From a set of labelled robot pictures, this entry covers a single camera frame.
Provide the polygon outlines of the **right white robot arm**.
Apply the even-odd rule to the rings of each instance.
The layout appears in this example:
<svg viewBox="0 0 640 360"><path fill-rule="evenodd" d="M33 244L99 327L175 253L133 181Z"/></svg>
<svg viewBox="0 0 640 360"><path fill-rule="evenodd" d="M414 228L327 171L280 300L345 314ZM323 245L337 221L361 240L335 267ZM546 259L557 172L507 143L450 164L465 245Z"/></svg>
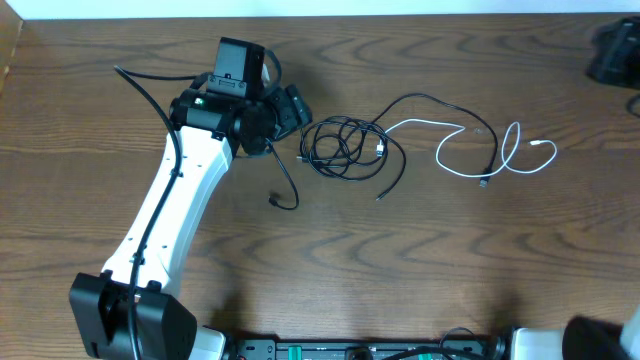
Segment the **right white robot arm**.
<svg viewBox="0 0 640 360"><path fill-rule="evenodd" d="M599 28L592 38L595 55L586 69L592 80L639 88L639 18L626 17ZM562 330L520 328L509 345L511 360L616 360L639 358L639 314L624 325L584 316Z"/></svg>

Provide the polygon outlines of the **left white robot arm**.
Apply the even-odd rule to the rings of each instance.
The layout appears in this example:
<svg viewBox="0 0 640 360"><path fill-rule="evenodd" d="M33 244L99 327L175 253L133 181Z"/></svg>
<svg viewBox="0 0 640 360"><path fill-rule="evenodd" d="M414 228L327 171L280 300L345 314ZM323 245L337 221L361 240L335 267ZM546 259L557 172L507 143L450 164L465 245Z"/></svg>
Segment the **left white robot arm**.
<svg viewBox="0 0 640 360"><path fill-rule="evenodd" d="M69 293L87 354L95 359L226 359L234 348L179 301L203 212L239 153L259 157L310 124L295 86L281 83L270 49L222 38L214 69L160 111L163 159L125 238L97 275Z"/></svg>

